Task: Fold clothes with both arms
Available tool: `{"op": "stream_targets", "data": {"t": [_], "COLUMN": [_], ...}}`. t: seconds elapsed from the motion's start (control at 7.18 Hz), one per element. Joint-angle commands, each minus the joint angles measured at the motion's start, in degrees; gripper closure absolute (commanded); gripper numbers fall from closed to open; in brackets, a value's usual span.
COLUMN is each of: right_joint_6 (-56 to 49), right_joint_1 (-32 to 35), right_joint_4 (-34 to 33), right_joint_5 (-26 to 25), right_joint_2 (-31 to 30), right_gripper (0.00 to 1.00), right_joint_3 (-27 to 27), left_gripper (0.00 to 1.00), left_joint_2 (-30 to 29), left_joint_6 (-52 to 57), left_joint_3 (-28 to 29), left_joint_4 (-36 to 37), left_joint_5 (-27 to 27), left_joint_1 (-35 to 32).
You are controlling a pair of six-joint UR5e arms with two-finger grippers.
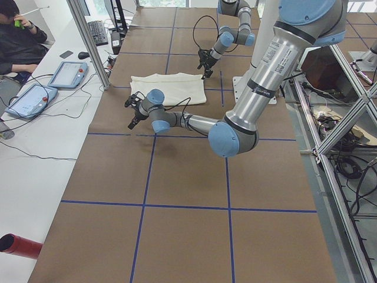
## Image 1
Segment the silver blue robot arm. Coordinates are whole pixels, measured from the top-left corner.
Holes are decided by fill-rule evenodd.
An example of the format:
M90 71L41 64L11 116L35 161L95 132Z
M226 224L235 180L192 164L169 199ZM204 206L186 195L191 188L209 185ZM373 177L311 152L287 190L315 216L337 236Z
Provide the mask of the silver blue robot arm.
M218 1L217 12L222 15L238 17L238 29L232 29L228 26L217 28L217 41L209 50L202 49L198 43L199 66L197 69L204 68L202 80L210 78L213 73L212 66L227 52L232 45L252 46L255 41L255 35L251 32L252 9L246 1Z
M128 128L150 119L156 134L182 127L206 135L212 150L221 157L250 151L259 139L258 118L304 50L344 39L347 5L347 1L279 1L277 21L272 26L274 36L252 69L236 105L221 120L167 111L163 92L152 89L145 98L133 94L126 100L125 106L134 109Z

